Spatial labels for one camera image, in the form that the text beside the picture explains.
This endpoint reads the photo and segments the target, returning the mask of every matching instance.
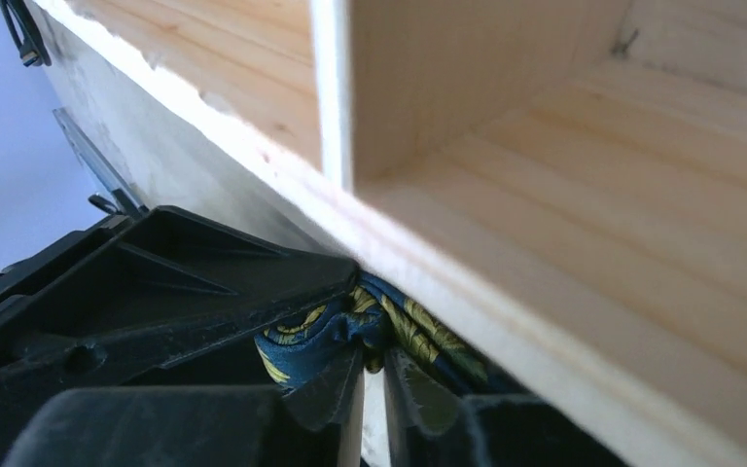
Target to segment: wooden board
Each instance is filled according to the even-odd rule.
[[[63,26],[32,9],[61,103],[149,205],[172,204],[270,241],[318,250],[329,235]]]
[[[356,180],[435,149],[602,60],[629,5],[312,3],[323,167],[348,190]]]
[[[747,93],[747,0],[635,0],[634,29],[635,60]]]
[[[699,92],[663,105],[666,86]],[[520,358],[507,336],[487,332],[498,322],[531,333],[575,369],[587,365],[586,377],[601,371],[600,390],[639,400],[632,408],[658,437],[680,437],[708,464],[747,465],[747,135],[729,118],[747,117],[738,109],[747,98],[612,62],[362,196],[445,252],[409,261],[449,274],[448,287],[463,284],[463,271],[446,270],[457,265],[496,288],[502,298],[470,282],[448,292],[485,294],[476,299],[496,321],[448,318],[479,328],[488,354]],[[630,377],[643,382],[628,387]],[[575,391],[549,395],[571,401],[561,407],[580,422],[595,417],[589,408],[604,412],[586,427],[615,448],[658,443],[643,458],[622,451],[629,460],[695,462],[647,436],[653,427],[635,429],[641,415],[617,420],[597,395],[580,403]]]
[[[293,163],[306,162],[319,169],[316,88],[305,2],[183,2],[180,8],[171,7],[169,0],[38,3],[54,18],[61,9],[90,24],[91,33],[80,36],[91,47],[99,47],[112,64],[134,65],[136,71],[129,75],[137,84],[142,84],[143,75],[169,77],[178,82],[175,85],[187,86],[190,93],[173,95],[167,101],[181,100],[183,106],[193,102],[216,109],[223,117],[239,119],[248,134],[268,142],[260,158],[284,163],[286,156],[295,153]],[[222,5],[231,10],[231,17],[252,22],[229,21],[227,28],[222,27],[227,17],[220,17],[216,9]],[[212,17],[220,18],[219,26],[211,22]],[[102,37],[101,46],[92,39],[98,37]],[[165,86],[160,92],[172,94],[174,89]]]
[[[624,459],[747,465],[747,97],[608,63],[353,195],[318,136],[234,110],[229,59],[104,3],[36,1]]]

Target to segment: wooden panel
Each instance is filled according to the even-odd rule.
[[[664,106],[666,86],[696,91]],[[634,413],[591,421],[583,415],[589,400],[560,406],[623,456],[644,465],[747,465],[746,112],[747,98],[612,62],[361,194],[445,255],[406,253],[412,261],[462,266],[513,297],[485,311],[509,320],[506,328],[530,324],[520,316],[530,310],[600,352],[607,370],[591,364],[587,377],[619,368],[643,381],[641,391],[657,391],[632,407],[658,404],[652,421]],[[474,287],[455,285],[462,273],[452,272],[448,286]],[[475,343],[520,371],[518,356],[503,349],[505,338],[489,336],[488,325],[444,309],[439,315],[460,332],[479,327]],[[634,325],[642,331],[627,336],[624,320],[641,322]],[[555,335],[537,339],[558,345]],[[661,348],[681,342],[685,348]],[[710,363],[682,363],[701,352]],[[623,381],[602,390],[634,396]],[[573,396],[537,389],[556,402]],[[635,418],[649,425],[639,436],[657,438],[630,438]],[[669,436],[681,437],[673,449]],[[688,458],[693,452],[696,460]]]
[[[636,0],[631,56],[747,93],[747,0]]]
[[[178,205],[295,248],[334,245],[295,206],[32,7],[53,56],[46,70],[59,99],[149,205]]]
[[[80,37],[135,83],[159,82],[145,88],[171,110],[192,106],[204,118],[235,121],[243,158],[319,169],[309,18],[301,1],[37,3],[53,18],[81,21],[89,32]],[[225,24],[223,15],[241,20]]]
[[[328,177],[350,188],[600,60],[628,3],[313,2]]]

